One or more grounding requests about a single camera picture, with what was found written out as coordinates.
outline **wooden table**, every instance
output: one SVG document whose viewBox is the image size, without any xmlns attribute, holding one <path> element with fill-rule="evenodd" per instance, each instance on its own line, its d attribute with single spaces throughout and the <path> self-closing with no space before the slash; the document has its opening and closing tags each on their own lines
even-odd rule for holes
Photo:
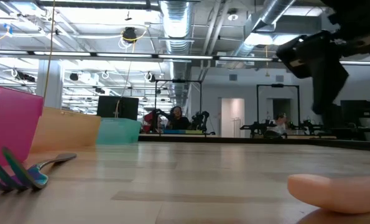
<svg viewBox="0 0 370 224">
<path fill-rule="evenodd" d="M 287 176 L 370 174 L 370 152 L 318 146 L 140 142 L 76 150 L 38 192 L 0 193 L 0 224 L 368 223 L 294 199 Z M 58 152 L 31 154 L 33 162 Z"/>
</svg>

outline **ductwork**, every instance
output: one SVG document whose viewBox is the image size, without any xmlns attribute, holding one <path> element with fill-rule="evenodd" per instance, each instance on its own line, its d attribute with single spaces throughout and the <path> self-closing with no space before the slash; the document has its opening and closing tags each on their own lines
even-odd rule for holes
<svg viewBox="0 0 370 224">
<path fill-rule="evenodd" d="M 187 38 L 190 35 L 192 18 L 192 3 L 183 1 L 162 1 L 160 8 L 164 15 L 163 25 L 166 37 Z M 167 53 L 184 54 L 190 53 L 190 42 L 166 41 Z M 172 79 L 190 79 L 187 63 L 170 62 L 170 74 Z M 188 85 L 173 85 L 173 92 L 177 105 L 183 105 Z"/>
<path fill-rule="evenodd" d="M 264 8 L 258 12 L 259 18 L 256 20 L 256 22 L 251 21 L 252 29 L 250 30 L 249 35 L 233 52 L 232 56 L 247 57 L 255 47 L 254 45 L 247 43 L 247 40 L 252 38 L 252 33 L 265 26 L 275 24 L 294 2 L 295 0 L 266 0 L 264 3 Z"/>
</svg>

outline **pink plastic cup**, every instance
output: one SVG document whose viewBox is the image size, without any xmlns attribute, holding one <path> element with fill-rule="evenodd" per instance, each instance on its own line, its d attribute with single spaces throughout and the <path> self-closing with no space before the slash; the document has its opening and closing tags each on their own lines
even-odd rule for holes
<svg viewBox="0 0 370 224">
<path fill-rule="evenodd" d="M 0 165 L 7 165 L 3 146 L 19 161 L 27 159 L 43 102 L 41 96 L 0 87 Z"/>
</svg>

